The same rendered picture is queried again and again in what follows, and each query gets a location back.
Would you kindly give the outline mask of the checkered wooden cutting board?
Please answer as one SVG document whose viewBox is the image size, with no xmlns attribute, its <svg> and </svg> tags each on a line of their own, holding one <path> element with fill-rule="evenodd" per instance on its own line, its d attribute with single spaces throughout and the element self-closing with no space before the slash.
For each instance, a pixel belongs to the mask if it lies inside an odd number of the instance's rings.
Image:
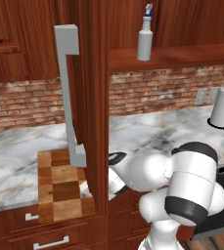
<svg viewBox="0 0 224 250">
<path fill-rule="evenodd" d="M 80 197 L 79 186 L 86 181 L 84 169 L 70 165 L 66 148 L 39 151 L 37 166 L 40 224 L 96 214 L 93 197 Z"/>
</svg>

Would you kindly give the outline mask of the open wooden cabinet door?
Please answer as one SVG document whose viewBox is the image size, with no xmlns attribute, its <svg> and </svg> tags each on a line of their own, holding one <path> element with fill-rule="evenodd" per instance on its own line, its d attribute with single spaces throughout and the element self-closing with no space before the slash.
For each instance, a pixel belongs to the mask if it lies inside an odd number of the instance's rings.
<svg viewBox="0 0 224 250">
<path fill-rule="evenodd" d="M 77 140 L 84 145 L 88 186 L 100 215 L 108 213 L 109 0 L 69 0 L 79 54 L 71 56 L 70 87 Z"/>
</svg>

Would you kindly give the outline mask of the closed wooden wall cabinet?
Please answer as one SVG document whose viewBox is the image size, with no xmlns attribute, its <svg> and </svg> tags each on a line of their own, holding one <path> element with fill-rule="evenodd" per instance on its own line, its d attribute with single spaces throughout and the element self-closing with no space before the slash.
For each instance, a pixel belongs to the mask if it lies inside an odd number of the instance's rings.
<svg viewBox="0 0 224 250">
<path fill-rule="evenodd" d="M 69 0 L 0 0 L 0 82 L 59 75 L 54 26 L 69 22 Z"/>
</svg>

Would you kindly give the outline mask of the open wooden wall cabinet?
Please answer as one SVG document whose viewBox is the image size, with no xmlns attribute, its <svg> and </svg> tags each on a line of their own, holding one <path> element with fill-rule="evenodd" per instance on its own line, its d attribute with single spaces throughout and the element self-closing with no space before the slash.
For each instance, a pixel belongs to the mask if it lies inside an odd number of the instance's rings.
<svg viewBox="0 0 224 250">
<path fill-rule="evenodd" d="M 152 3 L 151 59 L 137 60 L 138 33 Z M 224 64 L 224 0 L 111 0 L 110 71 Z"/>
</svg>

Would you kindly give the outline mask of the wooden drawer front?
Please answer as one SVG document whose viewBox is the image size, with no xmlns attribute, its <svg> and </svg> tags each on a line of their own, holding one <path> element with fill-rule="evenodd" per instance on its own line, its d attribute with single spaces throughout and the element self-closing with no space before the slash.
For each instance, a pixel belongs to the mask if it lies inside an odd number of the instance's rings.
<svg viewBox="0 0 224 250">
<path fill-rule="evenodd" d="M 14 250 L 33 250 L 33 244 L 40 245 L 62 240 L 69 236 L 69 243 L 43 250 L 76 250 L 87 242 L 87 224 L 59 225 L 55 227 L 34 227 L 18 231 L 9 239 Z"/>
<path fill-rule="evenodd" d="M 26 214 L 37 216 L 38 205 L 35 204 L 0 212 L 0 230 L 11 232 L 19 229 L 30 229 L 39 225 L 37 219 L 27 221 L 25 219 Z"/>
</svg>

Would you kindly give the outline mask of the white spray bottle blue nozzle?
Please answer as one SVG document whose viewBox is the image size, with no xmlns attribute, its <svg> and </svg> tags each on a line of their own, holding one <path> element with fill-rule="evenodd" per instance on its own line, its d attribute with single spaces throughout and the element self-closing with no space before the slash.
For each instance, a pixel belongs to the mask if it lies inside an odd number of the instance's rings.
<svg viewBox="0 0 224 250">
<path fill-rule="evenodd" d="M 143 16 L 142 29 L 139 31 L 137 60 L 147 62 L 151 58 L 153 32 L 151 30 L 151 21 L 153 13 L 153 4 L 146 6 L 146 11 Z"/>
</svg>

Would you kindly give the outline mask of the grey wall outlet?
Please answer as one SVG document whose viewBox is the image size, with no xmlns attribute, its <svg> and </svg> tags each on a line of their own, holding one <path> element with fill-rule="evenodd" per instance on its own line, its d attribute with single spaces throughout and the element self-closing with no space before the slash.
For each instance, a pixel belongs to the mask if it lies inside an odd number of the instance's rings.
<svg viewBox="0 0 224 250">
<path fill-rule="evenodd" d="M 207 94 L 207 89 L 206 88 L 198 89 L 197 95 L 196 95 L 196 100 L 195 100 L 195 105 L 204 104 L 206 94 Z"/>
<path fill-rule="evenodd" d="M 218 87 L 213 87 L 213 88 L 210 89 L 209 96 L 208 96 L 208 99 L 207 99 L 207 102 L 209 104 L 213 104 L 215 102 L 218 91 L 219 91 Z"/>
</svg>

